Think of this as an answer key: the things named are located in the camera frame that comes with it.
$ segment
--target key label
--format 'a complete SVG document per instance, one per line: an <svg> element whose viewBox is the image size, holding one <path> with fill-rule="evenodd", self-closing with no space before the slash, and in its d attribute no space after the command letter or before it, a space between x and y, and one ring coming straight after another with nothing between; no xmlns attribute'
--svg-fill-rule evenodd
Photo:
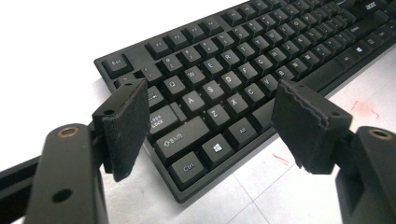
<svg viewBox="0 0 396 224"><path fill-rule="evenodd" d="M213 150L215 150L215 152L220 152L222 151L222 147L220 146L219 143L217 143L213 146Z"/></svg>

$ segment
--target key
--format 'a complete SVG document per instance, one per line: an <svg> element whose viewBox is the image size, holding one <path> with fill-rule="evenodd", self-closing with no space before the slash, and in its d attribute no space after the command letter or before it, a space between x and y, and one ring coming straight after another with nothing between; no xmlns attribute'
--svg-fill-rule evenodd
<svg viewBox="0 0 396 224"><path fill-rule="evenodd" d="M166 101L163 95L157 89L156 86L148 88L148 107L149 111L155 111L162 106L166 105Z"/></svg>
<svg viewBox="0 0 396 224"><path fill-rule="evenodd" d="M165 166L195 148L210 135L210 130L201 117L191 119L157 140L154 148Z"/></svg>
<svg viewBox="0 0 396 224"><path fill-rule="evenodd" d="M212 80L202 87L201 94L205 102L213 105L224 96L224 91L215 80Z"/></svg>
<svg viewBox="0 0 396 224"><path fill-rule="evenodd" d="M344 66L335 59L332 59L313 71L309 76L303 78L300 83L310 87L314 91L321 91L336 78L340 77L343 72Z"/></svg>
<svg viewBox="0 0 396 224"><path fill-rule="evenodd" d="M190 152L169 167L169 175L175 180L178 189L184 190L207 173L194 152Z"/></svg>
<svg viewBox="0 0 396 224"><path fill-rule="evenodd" d="M225 133L235 150L239 150L257 137L256 130L246 118L242 118L229 127Z"/></svg>
<svg viewBox="0 0 396 224"><path fill-rule="evenodd" d="M257 107L265 101L265 94L255 84L251 84L242 91L242 97L244 97L247 104L251 107Z"/></svg>
<svg viewBox="0 0 396 224"><path fill-rule="evenodd" d="M108 56L103 62L103 66L111 78L122 76L133 70L123 54Z"/></svg>
<svg viewBox="0 0 396 224"><path fill-rule="evenodd" d="M171 101L175 101L187 91L178 76L169 77L163 82L163 92Z"/></svg>
<svg viewBox="0 0 396 224"><path fill-rule="evenodd" d="M187 27L182 31L182 33L187 37L187 39L191 43L196 43L206 38L204 31L197 24L187 25Z"/></svg>
<svg viewBox="0 0 396 224"><path fill-rule="evenodd" d="M253 127L255 128L257 133L264 133L269 128L271 128L271 117L274 110L274 102L275 99L272 99L265 105L259 107L257 110L251 113L250 116L247 117L250 123L253 124Z"/></svg>
<svg viewBox="0 0 396 224"><path fill-rule="evenodd" d="M232 121L221 105L206 110L205 120L215 133L221 132Z"/></svg>
<svg viewBox="0 0 396 224"><path fill-rule="evenodd" d="M225 138L218 134L202 145L201 154L209 169L213 169L230 158L234 151Z"/></svg>
<svg viewBox="0 0 396 224"><path fill-rule="evenodd" d="M204 74L199 70L197 66L194 66L190 69L184 71L183 77L184 83L190 90L196 90L206 83L206 78Z"/></svg>
<svg viewBox="0 0 396 224"><path fill-rule="evenodd" d="M248 112L248 104L239 93L228 98L224 107L233 119L239 119Z"/></svg>
<svg viewBox="0 0 396 224"><path fill-rule="evenodd" d="M163 108L151 113L149 116L149 121L151 128L148 132L148 139L150 141L156 140L165 132L172 130L178 124L180 124L180 120L177 118L169 105L166 105Z"/></svg>
<svg viewBox="0 0 396 224"><path fill-rule="evenodd" d="M204 109L205 102L196 91L192 91L181 98L180 105L187 116L193 118Z"/></svg>
<svg viewBox="0 0 396 224"><path fill-rule="evenodd" d="M227 94L235 93L242 88L242 81L233 71L221 76L219 84Z"/></svg>
<svg viewBox="0 0 396 224"><path fill-rule="evenodd" d="M150 41L146 45L146 49L151 54L151 57L154 60L158 60L163 56L166 56L172 53L172 50L168 47L168 45L161 38L156 38Z"/></svg>
<svg viewBox="0 0 396 224"><path fill-rule="evenodd" d="M184 49L190 43L180 31L173 31L165 37L166 43L171 47L173 51Z"/></svg>

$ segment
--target hole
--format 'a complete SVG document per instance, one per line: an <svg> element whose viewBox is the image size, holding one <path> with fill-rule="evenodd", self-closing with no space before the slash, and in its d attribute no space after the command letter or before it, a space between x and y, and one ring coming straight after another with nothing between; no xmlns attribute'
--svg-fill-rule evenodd
<svg viewBox="0 0 396 224"><path fill-rule="evenodd" d="M114 110L107 110L105 112L103 112L105 115L112 115L114 114Z"/></svg>
<svg viewBox="0 0 396 224"><path fill-rule="evenodd" d="M57 134L58 137L66 138L74 136L78 133L78 127L67 127L61 129Z"/></svg>
<svg viewBox="0 0 396 224"><path fill-rule="evenodd" d="M68 198L70 198L71 195L72 195L71 189L61 189L52 196L52 201L54 203L62 203L66 201Z"/></svg>
<svg viewBox="0 0 396 224"><path fill-rule="evenodd" d="M390 135L390 133L387 133L387 132L379 130L379 129L370 129L369 134L376 138L382 139L382 140L392 139L392 135Z"/></svg>

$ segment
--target keyboard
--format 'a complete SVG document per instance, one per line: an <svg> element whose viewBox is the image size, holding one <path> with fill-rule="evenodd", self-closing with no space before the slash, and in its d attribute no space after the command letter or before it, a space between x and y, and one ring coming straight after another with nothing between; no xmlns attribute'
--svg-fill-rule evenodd
<svg viewBox="0 0 396 224"><path fill-rule="evenodd" d="M184 203L276 133L280 79L328 94L396 43L395 9L385 0L252 0L94 63L112 92L148 81L144 149Z"/></svg>

